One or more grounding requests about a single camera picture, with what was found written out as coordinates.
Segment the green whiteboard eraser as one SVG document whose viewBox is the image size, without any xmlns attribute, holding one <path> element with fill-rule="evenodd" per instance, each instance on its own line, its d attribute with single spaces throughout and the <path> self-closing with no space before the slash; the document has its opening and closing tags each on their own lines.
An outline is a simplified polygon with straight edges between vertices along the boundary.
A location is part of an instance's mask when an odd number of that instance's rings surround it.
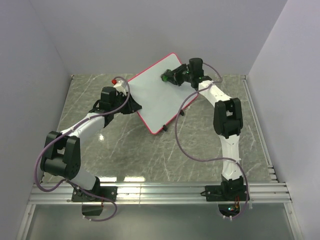
<svg viewBox="0 0 320 240">
<path fill-rule="evenodd" d="M 168 81 L 168 75 L 167 74 L 162 74 L 161 75 L 161 80 L 163 81 L 163 82 L 167 82 Z"/>
</svg>

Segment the pink framed whiteboard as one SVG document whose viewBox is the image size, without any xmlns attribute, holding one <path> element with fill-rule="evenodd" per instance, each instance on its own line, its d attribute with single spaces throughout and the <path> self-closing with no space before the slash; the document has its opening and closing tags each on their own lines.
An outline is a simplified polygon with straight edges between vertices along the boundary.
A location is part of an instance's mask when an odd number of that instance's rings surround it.
<svg viewBox="0 0 320 240">
<path fill-rule="evenodd" d="M 173 70 L 181 64 L 172 52 L 128 81 L 130 94 L 142 106 L 137 113 L 153 135 L 176 117 L 182 102 L 195 92 L 187 82 L 177 86 L 162 81 L 161 75 L 166 70 Z"/>
</svg>

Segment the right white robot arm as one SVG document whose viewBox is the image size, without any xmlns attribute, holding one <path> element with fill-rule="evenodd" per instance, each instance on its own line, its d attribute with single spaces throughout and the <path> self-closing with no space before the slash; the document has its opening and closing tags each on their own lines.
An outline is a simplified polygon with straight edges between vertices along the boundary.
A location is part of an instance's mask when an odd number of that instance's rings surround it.
<svg viewBox="0 0 320 240">
<path fill-rule="evenodd" d="M 161 80 L 175 86 L 189 83 L 196 94 L 201 94 L 213 106 L 213 128 L 221 142 L 223 161 L 221 184 L 217 190 L 206 190 L 205 195 L 225 201 L 236 199 L 246 191 L 240 167 L 239 141 L 243 128 L 242 104 L 239 98 L 224 93 L 210 76 L 205 75 L 201 58 L 191 58 L 188 64 L 167 69 Z"/>
</svg>

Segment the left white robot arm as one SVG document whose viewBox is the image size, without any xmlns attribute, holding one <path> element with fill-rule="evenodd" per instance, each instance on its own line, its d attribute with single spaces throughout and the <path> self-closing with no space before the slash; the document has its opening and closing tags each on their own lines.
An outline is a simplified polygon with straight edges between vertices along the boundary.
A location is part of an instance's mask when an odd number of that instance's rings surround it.
<svg viewBox="0 0 320 240">
<path fill-rule="evenodd" d="M 129 115 L 141 110 L 131 94 L 123 87 L 107 86 L 88 114 L 75 125 L 61 132 L 51 131 L 40 154 L 40 169 L 69 182 L 89 201 L 100 198 L 101 182 L 81 164 L 81 144 L 105 128 L 116 114 Z"/>
</svg>

